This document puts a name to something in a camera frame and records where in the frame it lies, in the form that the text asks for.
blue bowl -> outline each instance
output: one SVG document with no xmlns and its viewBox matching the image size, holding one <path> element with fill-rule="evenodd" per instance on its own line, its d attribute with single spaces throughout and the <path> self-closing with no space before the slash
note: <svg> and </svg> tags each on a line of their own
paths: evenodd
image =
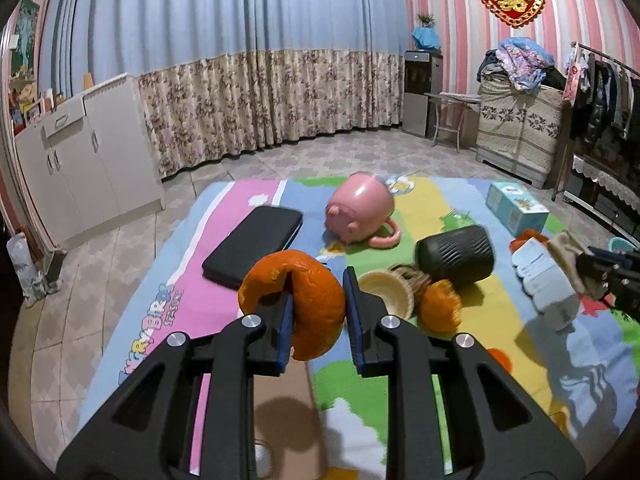
<svg viewBox="0 0 640 480">
<path fill-rule="evenodd" d="M 609 240 L 609 251 L 612 253 L 626 253 L 636 248 L 629 240 L 617 236 Z"/>
</svg>

floral curtain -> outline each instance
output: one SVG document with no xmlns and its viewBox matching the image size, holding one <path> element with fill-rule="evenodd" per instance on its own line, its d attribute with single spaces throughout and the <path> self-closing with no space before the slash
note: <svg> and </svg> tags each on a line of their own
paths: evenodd
<svg viewBox="0 0 640 480">
<path fill-rule="evenodd" d="M 350 128 L 397 124 L 403 60 L 349 50 L 273 50 L 201 59 L 139 78 L 160 173 Z"/>
</svg>

pink pig mug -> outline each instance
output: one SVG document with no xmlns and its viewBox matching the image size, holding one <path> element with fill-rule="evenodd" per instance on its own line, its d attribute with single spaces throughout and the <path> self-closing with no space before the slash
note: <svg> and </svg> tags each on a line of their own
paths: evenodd
<svg viewBox="0 0 640 480">
<path fill-rule="evenodd" d="M 371 173 L 352 174 L 332 194 L 327 203 L 324 226 L 345 244 L 369 238 L 369 246 L 388 249 L 400 243 L 402 233 L 391 218 L 394 197 L 383 182 Z M 392 229 L 388 237 L 374 236 L 384 224 Z"/>
</svg>

green plant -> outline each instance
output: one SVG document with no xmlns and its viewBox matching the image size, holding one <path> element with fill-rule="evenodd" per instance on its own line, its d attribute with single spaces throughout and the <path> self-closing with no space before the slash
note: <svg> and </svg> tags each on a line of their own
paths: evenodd
<svg viewBox="0 0 640 480">
<path fill-rule="evenodd" d="M 436 25 L 436 20 L 433 14 L 423 14 L 418 12 L 418 21 L 423 27 L 433 28 Z"/>
</svg>

beige bowl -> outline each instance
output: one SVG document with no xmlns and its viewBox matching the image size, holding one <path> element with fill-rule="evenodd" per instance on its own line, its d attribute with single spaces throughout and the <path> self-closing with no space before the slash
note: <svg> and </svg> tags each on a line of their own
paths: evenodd
<svg viewBox="0 0 640 480">
<path fill-rule="evenodd" d="M 408 320 L 414 312 L 414 294 L 406 280 L 391 270 L 370 270 L 358 278 L 360 290 L 385 302 L 386 311 Z"/>
</svg>

